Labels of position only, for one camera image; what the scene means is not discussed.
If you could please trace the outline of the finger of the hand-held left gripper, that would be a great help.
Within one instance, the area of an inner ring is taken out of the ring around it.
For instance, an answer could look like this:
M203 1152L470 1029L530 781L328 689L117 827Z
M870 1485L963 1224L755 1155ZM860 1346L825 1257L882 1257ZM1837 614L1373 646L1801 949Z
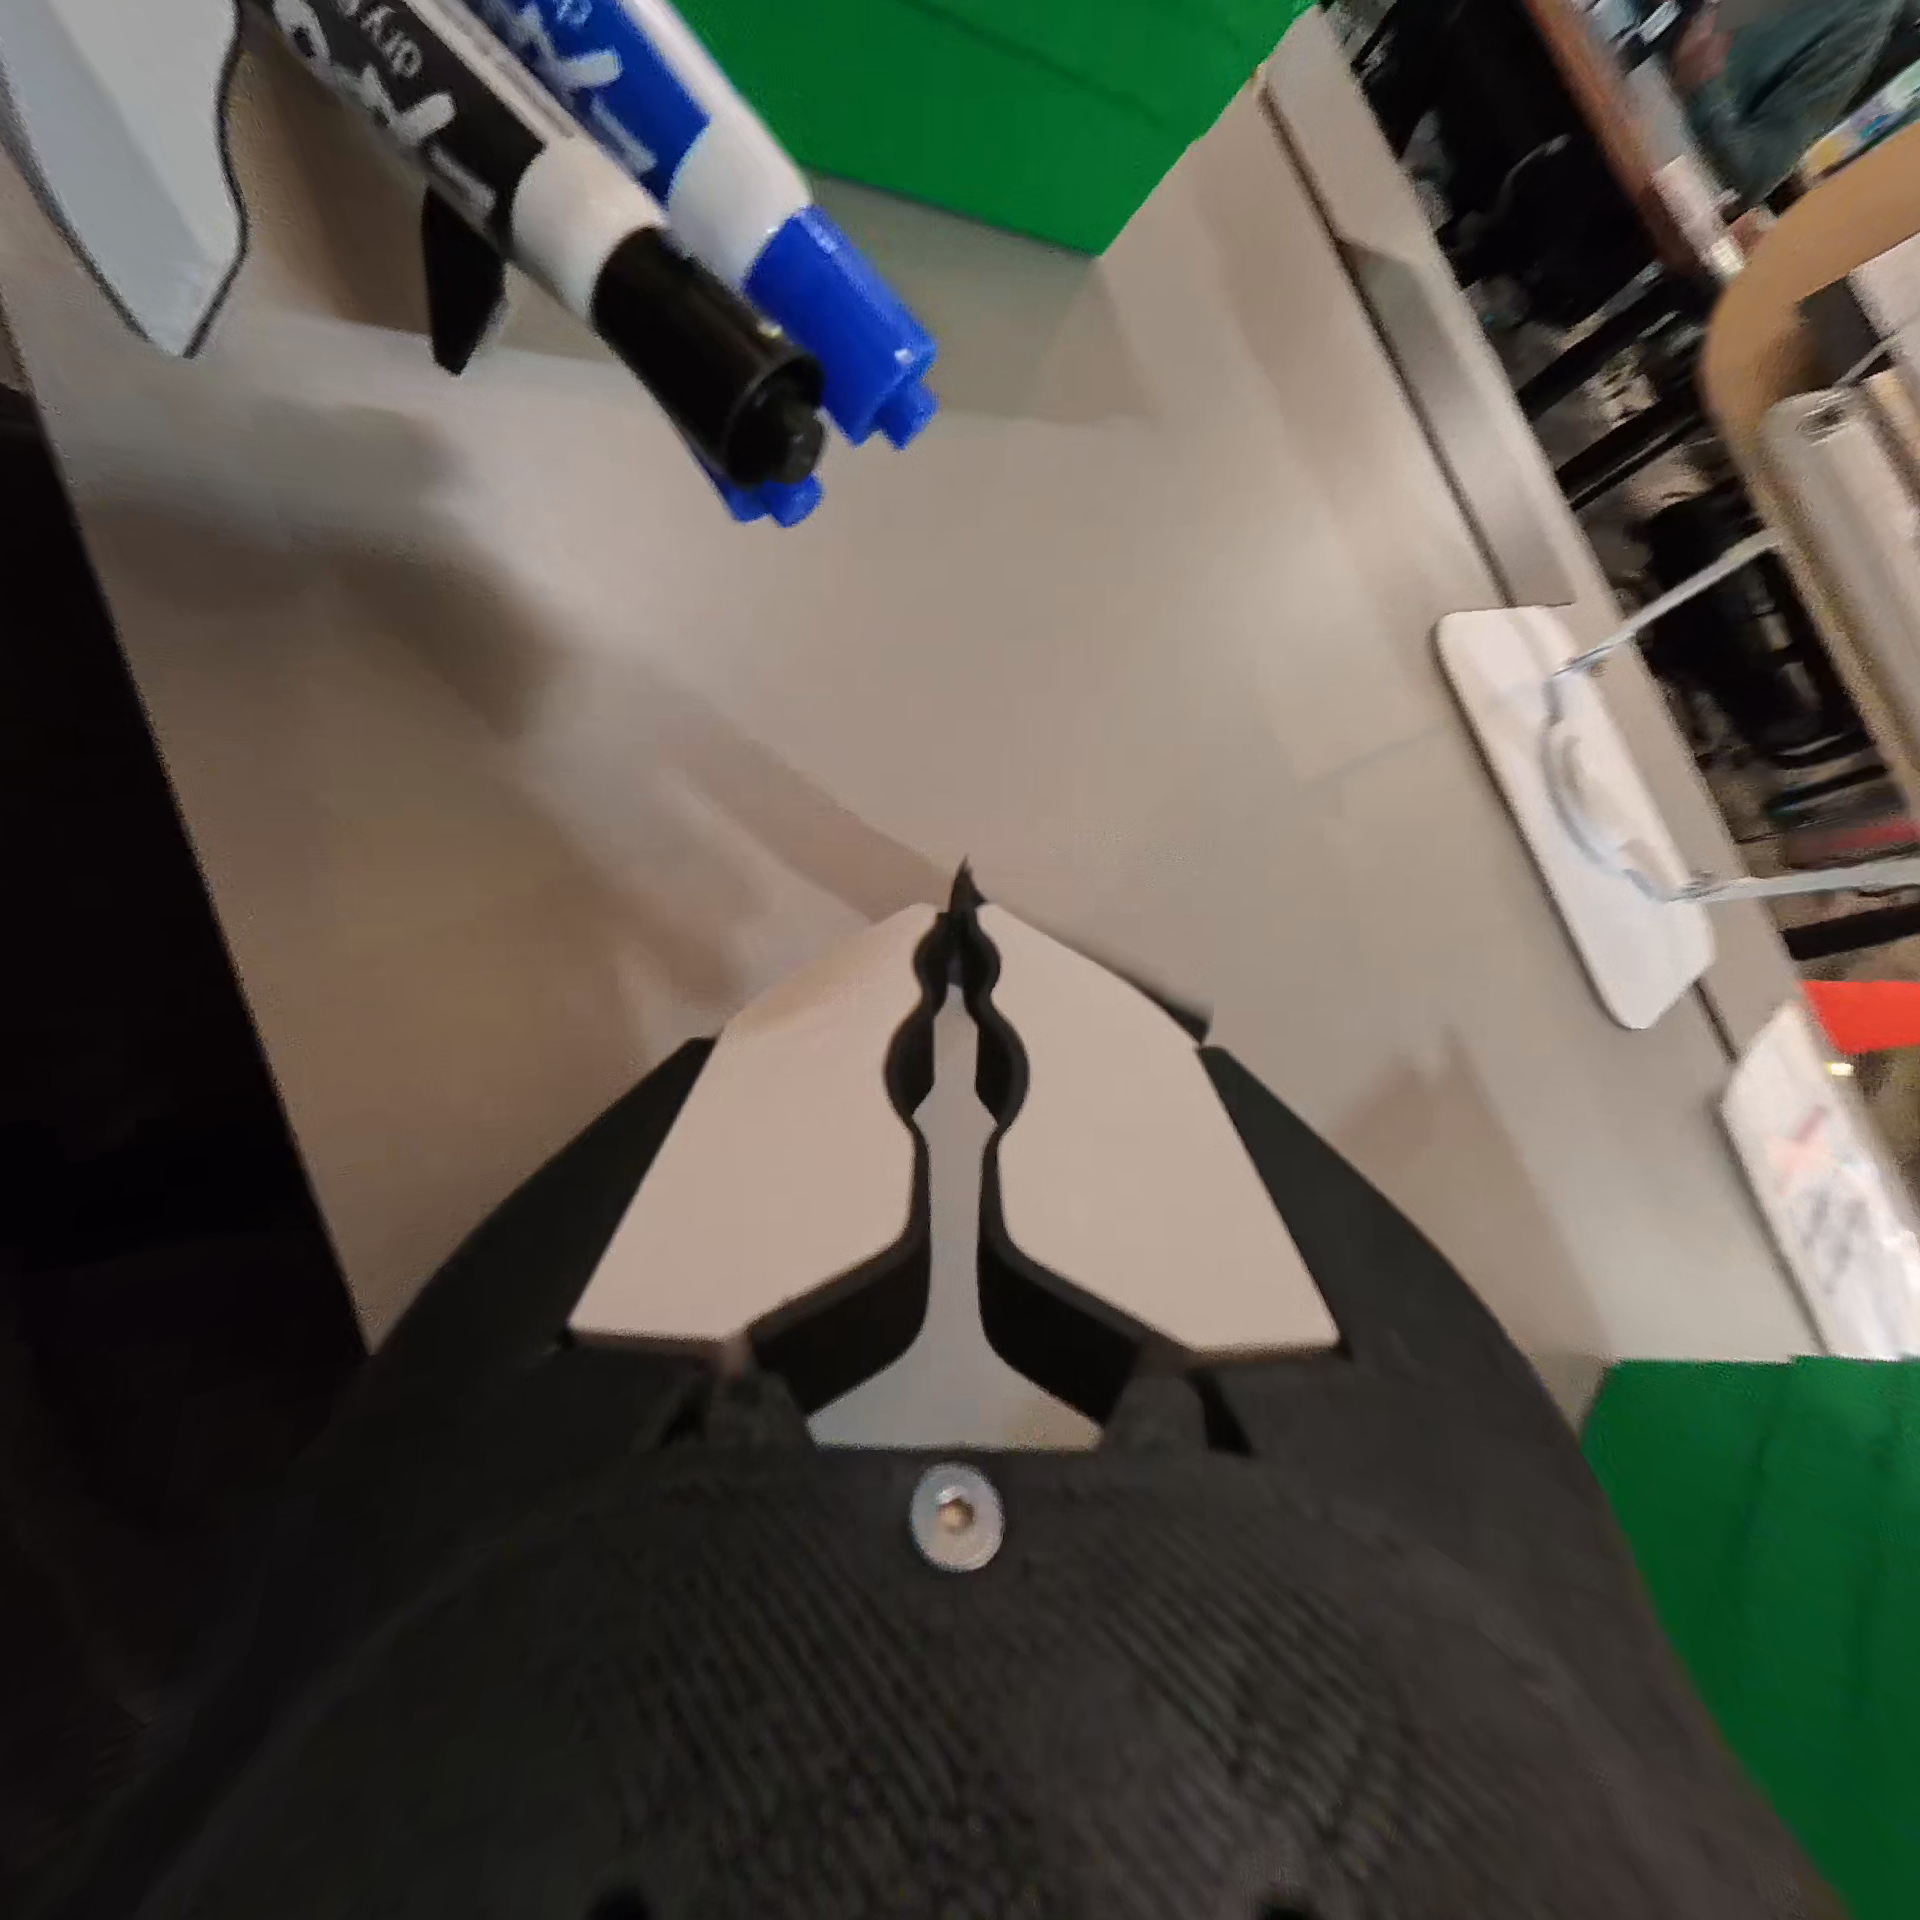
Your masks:
M420 256L426 331L437 369L461 377L485 353L510 307L510 227L440 185L424 189Z
M4 2L4 150L132 331L197 354L249 251L236 2Z

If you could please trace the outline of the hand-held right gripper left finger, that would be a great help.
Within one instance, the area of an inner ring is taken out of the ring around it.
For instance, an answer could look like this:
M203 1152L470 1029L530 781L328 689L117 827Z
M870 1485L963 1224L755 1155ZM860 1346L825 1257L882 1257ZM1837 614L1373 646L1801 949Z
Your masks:
M734 1014L566 1320L715 1370L884 1370L928 1309L933 1027L948 926L915 904Z

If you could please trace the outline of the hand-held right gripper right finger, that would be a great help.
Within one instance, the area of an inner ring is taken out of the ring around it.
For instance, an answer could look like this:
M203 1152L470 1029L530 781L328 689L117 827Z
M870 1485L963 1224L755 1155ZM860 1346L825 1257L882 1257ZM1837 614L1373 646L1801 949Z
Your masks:
M1001 904L968 904L980 1325L1019 1373L1189 1373L1340 1332L1189 1029Z

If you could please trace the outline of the black dry erase marker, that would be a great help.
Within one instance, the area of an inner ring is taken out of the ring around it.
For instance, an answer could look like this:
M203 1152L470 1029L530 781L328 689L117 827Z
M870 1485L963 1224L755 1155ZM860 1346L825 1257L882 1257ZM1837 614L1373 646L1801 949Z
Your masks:
M377 153L510 227L513 264L638 377L689 451L742 488L801 482L825 373L706 270L653 197L467 5L252 2Z

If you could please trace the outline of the blue dry erase marker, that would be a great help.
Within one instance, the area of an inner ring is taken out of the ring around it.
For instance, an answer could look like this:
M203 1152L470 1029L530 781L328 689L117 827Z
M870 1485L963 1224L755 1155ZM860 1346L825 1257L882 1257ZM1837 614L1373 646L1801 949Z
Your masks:
M938 342L668 2L470 6L662 208L680 243L825 376L862 446L909 446L938 414Z
M693 457L731 518L738 523L770 521L781 529L793 529L814 515L825 498L824 481L816 473L803 478L801 482L762 482L742 488L728 478L722 469L706 459L700 451L693 451Z

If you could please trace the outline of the green plastic bin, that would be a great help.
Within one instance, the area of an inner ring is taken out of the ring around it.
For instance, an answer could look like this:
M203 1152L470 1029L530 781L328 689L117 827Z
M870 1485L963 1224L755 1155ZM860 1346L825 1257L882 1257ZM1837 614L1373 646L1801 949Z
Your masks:
M811 177L1101 253L1309 2L686 2Z
M1916 1918L1916 1360L1625 1360L1581 1451L1697 1691L1846 1914Z

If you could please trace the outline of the person's black sweater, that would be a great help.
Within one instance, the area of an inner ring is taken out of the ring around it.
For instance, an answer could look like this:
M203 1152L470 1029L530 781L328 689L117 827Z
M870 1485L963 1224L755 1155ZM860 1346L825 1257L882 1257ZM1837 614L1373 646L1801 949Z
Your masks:
M2 590L2 1915L34 1915L365 1348L13 388Z

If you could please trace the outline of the laminated printed sheet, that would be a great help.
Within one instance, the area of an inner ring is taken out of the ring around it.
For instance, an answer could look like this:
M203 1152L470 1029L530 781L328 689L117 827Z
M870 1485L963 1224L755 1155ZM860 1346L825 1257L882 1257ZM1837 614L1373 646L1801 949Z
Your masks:
M1801 1000L1736 1059L1718 1121L1820 1346L1852 1360L1918 1356L1916 1209L1853 1069Z

